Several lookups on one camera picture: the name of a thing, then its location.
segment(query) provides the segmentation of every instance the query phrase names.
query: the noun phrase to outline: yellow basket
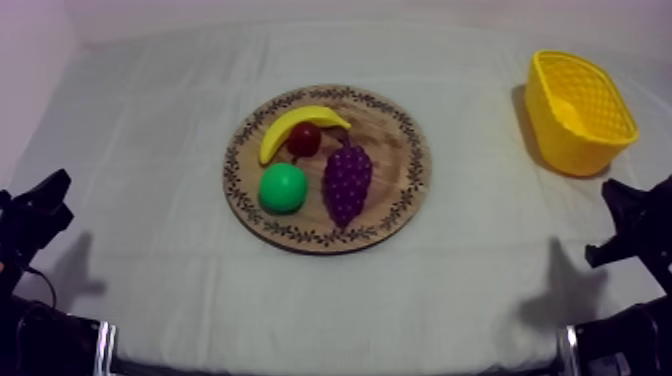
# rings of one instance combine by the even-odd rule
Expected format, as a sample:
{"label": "yellow basket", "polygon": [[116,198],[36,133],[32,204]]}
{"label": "yellow basket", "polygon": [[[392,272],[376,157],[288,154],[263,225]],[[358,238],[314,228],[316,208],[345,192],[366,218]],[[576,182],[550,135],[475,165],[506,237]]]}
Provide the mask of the yellow basket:
{"label": "yellow basket", "polygon": [[568,53],[534,54],[525,104],[541,155],[567,174],[598,173],[639,137],[609,75]]}

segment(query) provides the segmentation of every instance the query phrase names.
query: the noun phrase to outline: toy banana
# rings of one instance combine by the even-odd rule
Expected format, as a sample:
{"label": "toy banana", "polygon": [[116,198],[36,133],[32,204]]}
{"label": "toy banana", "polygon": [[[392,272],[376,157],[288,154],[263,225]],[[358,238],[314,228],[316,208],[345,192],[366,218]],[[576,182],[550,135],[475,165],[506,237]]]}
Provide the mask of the toy banana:
{"label": "toy banana", "polygon": [[290,110],[274,121],[264,134],[259,149],[259,162],[262,165],[271,161],[280,146],[289,137],[292,128],[301,122],[310,122],[321,128],[333,126],[340,126],[345,129],[352,128],[350,123],[338,116],[329,107],[304,106]]}

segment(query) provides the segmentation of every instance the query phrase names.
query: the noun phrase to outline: toy fruit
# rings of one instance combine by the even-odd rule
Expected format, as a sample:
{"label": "toy fruit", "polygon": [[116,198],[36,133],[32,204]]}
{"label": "toy fruit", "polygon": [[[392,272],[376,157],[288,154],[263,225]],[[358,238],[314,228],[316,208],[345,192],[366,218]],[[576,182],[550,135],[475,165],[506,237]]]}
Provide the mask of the toy fruit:
{"label": "toy fruit", "polygon": [[297,157],[312,157],[320,149],[322,132],[312,123],[299,123],[289,133],[287,150]]}
{"label": "toy fruit", "polygon": [[351,146],[347,141],[327,159],[322,195],[338,227],[346,227],[362,213],[372,175],[371,158],[361,146]]}
{"label": "toy fruit", "polygon": [[308,192],[306,175],[289,163],[267,168],[259,184],[261,206],[274,213],[290,213],[301,207]]}
{"label": "toy fruit", "polygon": [[350,129],[352,126],[338,116],[334,110],[324,106],[303,106],[287,111],[271,124],[259,149],[259,162],[267,164],[271,161],[283,142],[289,137],[289,133],[295,125],[301,122],[310,122],[314,125],[326,128],[341,126]]}

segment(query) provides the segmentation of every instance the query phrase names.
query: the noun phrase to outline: red apple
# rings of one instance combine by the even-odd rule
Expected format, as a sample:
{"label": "red apple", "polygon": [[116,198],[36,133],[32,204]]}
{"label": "red apple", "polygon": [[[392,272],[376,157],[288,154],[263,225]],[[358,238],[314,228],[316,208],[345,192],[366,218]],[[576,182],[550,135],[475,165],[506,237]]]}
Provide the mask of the red apple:
{"label": "red apple", "polygon": [[312,157],[320,149],[322,132],[316,125],[299,123],[292,128],[287,139],[287,150],[297,157]]}

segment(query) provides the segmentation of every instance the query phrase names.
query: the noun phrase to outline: round wooden plate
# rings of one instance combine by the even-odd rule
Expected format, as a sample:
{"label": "round wooden plate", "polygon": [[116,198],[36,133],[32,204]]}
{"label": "round wooden plate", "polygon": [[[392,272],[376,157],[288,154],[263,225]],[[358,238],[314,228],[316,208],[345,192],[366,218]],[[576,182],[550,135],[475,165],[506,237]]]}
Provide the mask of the round wooden plate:
{"label": "round wooden plate", "polygon": [[[373,161],[373,179],[362,214],[340,229],[322,201],[322,173],[327,157],[341,147],[342,129],[322,134],[320,151],[296,165],[308,178],[308,195],[291,215],[266,213],[259,206],[259,146],[268,127],[296,107],[323,105],[352,124],[352,144]],[[272,163],[291,163],[283,146]],[[311,254],[364,249],[399,231],[418,211],[431,176],[429,148],[420,128],[392,101],[350,86],[318,85],[280,95],[259,107],[234,134],[224,160],[224,192],[236,216],[252,232],[281,248]]]}

